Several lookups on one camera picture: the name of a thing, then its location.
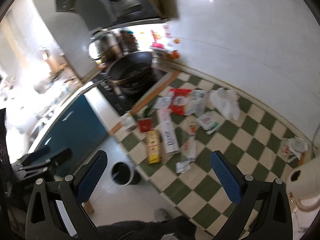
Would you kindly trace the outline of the black wok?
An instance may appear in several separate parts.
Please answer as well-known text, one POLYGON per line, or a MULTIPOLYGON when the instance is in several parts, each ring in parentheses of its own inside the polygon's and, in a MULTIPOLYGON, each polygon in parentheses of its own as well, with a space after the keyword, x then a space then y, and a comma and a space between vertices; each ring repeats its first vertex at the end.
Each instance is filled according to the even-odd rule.
POLYGON ((153 55, 149 51, 129 53, 112 63, 101 80, 83 89, 78 96, 103 83, 111 85, 112 88, 119 87, 123 91, 145 86, 153 76, 152 60, 153 55))

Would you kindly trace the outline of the small red packet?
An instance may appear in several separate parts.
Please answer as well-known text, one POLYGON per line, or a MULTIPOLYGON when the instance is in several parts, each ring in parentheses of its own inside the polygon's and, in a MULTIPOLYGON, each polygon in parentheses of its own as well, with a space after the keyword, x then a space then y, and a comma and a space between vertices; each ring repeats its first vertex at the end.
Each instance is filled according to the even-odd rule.
POLYGON ((138 127, 140 130, 140 133, 151 131, 153 129, 152 119, 151 118, 139 119, 138 127))

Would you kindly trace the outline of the person black trouser legs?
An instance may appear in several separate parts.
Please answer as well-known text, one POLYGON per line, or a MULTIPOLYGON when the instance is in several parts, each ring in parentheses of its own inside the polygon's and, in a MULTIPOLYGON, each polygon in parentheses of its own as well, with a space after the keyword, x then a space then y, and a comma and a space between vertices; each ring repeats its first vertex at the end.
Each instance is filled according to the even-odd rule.
POLYGON ((177 239, 195 239, 196 226, 184 216, 163 222, 138 220, 102 225, 98 230, 105 239, 161 239, 174 234, 177 239))

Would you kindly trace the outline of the black gas stove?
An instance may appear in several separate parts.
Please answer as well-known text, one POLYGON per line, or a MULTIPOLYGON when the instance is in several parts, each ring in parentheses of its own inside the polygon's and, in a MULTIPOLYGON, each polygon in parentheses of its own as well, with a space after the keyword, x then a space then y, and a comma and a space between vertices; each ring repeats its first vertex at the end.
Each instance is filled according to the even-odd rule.
POLYGON ((120 115, 128 112, 141 98, 167 73, 155 67, 135 65, 121 66, 114 64, 110 72, 101 72, 93 83, 102 81, 97 85, 98 90, 120 115))

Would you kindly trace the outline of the yellow snack box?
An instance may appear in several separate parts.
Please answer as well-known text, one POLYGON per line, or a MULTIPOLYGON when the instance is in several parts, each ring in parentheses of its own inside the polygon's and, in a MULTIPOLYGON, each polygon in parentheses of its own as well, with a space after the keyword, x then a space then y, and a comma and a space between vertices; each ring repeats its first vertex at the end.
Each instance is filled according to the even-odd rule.
POLYGON ((161 142, 159 133, 151 130, 146 133, 147 160, 148 164, 161 162, 161 142))

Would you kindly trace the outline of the long white carton box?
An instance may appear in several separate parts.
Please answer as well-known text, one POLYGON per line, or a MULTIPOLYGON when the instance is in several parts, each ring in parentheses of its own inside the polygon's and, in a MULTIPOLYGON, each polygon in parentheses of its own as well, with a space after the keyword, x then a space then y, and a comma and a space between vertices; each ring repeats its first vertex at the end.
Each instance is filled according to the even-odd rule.
POLYGON ((169 111, 166 108, 159 109, 157 111, 157 118, 160 124, 165 153, 178 153, 180 148, 169 111))

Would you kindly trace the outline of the green checkered table cloth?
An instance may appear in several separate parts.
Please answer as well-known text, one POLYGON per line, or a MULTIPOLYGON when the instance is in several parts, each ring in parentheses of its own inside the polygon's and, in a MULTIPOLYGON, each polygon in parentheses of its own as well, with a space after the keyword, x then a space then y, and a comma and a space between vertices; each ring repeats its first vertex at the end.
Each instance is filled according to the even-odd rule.
POLYGON ((205 112, 219 123, 208 134, 197 126, 196 159, 179 173, 184 151, 147 158, 146 137, 138 128, 116 132, 116 139, 141 175, 181 213, 218 239, 290 238, 292 215, 285 196, 298 159, 283 153, 285 141, 302 137, 265 106, 240 95, 240 117, 226 120, 209 104, 205 112))

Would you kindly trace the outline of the crumpled paper trash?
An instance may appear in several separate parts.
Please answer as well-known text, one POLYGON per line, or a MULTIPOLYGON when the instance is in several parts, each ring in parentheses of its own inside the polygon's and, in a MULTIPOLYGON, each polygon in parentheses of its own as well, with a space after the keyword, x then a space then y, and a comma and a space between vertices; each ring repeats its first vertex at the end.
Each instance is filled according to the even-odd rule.
POLYGON ((300 137, 285 138, 281 147, 281 152, 287 157, 287 162, 301 160, 302 156, 309 150, 308 142, 300 137))

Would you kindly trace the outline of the round noodle pack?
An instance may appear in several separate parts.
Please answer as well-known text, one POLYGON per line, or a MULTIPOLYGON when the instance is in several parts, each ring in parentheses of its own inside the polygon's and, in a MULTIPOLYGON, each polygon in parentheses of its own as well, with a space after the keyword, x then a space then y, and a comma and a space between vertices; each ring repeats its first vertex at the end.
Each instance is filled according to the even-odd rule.
POLYGON ((185 133, 189 135, 196 135, 197 129, 199 127, 197 118, 194 115, 186 116, 180 124, 180 127, 185 133))

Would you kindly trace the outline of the white medicine box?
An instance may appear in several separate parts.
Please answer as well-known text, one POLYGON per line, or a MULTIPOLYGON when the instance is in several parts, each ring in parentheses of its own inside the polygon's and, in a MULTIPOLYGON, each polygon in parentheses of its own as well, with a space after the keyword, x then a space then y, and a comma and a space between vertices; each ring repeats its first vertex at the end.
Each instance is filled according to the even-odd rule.
POLYGON ((164 96, 157 98, 153 108, 154 109, 164 109, 168 108, 171 105, 172 96, 164 96))

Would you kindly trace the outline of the black range hood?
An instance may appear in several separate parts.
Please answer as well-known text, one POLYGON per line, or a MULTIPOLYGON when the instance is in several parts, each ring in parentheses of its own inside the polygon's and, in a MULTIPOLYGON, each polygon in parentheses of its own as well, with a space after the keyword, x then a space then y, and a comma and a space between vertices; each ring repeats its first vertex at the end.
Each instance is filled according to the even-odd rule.
POLYGON ((161 0, 55 0, 57 12, 81 16, 90 31, 167 20, 161 0))

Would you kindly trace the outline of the white green pouch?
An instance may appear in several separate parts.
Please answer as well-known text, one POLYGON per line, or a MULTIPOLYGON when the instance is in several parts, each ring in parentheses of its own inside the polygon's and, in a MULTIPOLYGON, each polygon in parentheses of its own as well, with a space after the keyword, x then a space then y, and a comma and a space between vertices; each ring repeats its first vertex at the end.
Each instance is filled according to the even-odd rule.
POLYGON ((198 117, 196 121, 208 135, 217 131, 221 126, 221 124, 214 119, 211 112, 204 113, 198 117))

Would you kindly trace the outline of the red white snack bag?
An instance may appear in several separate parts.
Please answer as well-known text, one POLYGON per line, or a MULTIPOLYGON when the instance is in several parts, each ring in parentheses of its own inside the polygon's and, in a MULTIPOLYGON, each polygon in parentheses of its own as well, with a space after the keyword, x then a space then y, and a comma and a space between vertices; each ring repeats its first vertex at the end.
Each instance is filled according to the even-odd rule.
POLYGON ((191 93, 192 89, 171 88, 168 96, 171 97, 169 109, 176 115, 188 116, 192 114, 191 93))

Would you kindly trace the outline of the small silver wrapper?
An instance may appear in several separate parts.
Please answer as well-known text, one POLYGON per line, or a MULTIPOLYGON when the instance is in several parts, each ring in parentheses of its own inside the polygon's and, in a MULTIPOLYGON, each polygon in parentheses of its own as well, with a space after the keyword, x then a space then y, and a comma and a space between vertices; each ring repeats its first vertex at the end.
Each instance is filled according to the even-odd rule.
POLYGON ((189 161, 180 161, 176 163, 176 173, 185 173, 191 169, 189 161))

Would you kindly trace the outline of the grey printed bag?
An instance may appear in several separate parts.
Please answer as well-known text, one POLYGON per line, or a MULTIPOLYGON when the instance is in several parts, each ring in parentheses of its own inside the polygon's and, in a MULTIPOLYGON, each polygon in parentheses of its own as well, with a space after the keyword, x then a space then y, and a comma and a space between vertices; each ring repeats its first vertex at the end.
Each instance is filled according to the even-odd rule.
POLYGON ((205 90, 192 90, 187 96, 184 113, 186 115, 194 114, 196 117, 200 117, 206 109, 207 99, 208 93, 205 90))

